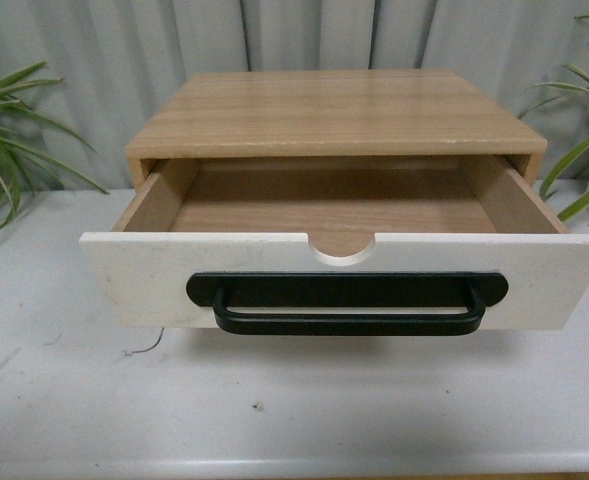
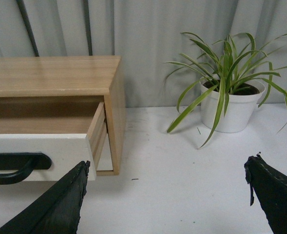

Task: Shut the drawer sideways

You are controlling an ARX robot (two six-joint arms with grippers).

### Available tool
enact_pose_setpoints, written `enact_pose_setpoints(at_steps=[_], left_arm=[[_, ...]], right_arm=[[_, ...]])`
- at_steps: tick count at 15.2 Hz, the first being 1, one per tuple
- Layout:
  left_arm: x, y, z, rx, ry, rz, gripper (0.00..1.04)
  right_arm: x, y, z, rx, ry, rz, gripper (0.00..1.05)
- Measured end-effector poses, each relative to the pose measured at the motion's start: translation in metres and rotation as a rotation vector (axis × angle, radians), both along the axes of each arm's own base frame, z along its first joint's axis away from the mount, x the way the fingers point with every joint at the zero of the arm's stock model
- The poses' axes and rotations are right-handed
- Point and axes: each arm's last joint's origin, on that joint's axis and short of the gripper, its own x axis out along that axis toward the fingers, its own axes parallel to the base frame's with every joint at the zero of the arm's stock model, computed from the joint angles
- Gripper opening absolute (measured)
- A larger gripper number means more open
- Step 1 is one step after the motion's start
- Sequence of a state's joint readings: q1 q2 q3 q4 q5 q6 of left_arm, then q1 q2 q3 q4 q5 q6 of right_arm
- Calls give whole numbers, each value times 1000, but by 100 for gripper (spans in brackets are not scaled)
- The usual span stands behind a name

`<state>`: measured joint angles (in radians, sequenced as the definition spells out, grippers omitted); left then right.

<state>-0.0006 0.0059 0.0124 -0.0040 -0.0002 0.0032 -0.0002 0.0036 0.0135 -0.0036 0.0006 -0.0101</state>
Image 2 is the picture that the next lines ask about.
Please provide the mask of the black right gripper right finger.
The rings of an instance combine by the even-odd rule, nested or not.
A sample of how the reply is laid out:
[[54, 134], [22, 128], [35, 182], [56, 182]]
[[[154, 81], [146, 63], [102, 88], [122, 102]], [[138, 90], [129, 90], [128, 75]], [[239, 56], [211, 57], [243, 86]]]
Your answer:
[[274, 234], [287, 234], [287, 176], [268, 165], [260, 154], [244, 164], [250, 205], [257, 196]]

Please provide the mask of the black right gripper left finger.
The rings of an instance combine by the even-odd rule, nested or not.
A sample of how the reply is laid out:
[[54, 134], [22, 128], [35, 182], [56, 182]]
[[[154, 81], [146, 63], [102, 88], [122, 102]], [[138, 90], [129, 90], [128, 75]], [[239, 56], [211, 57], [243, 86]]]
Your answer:
[[90, 161], [81, 161], [31, 205], [0, 227], [0, 234], [75, 234], [86, 195]]

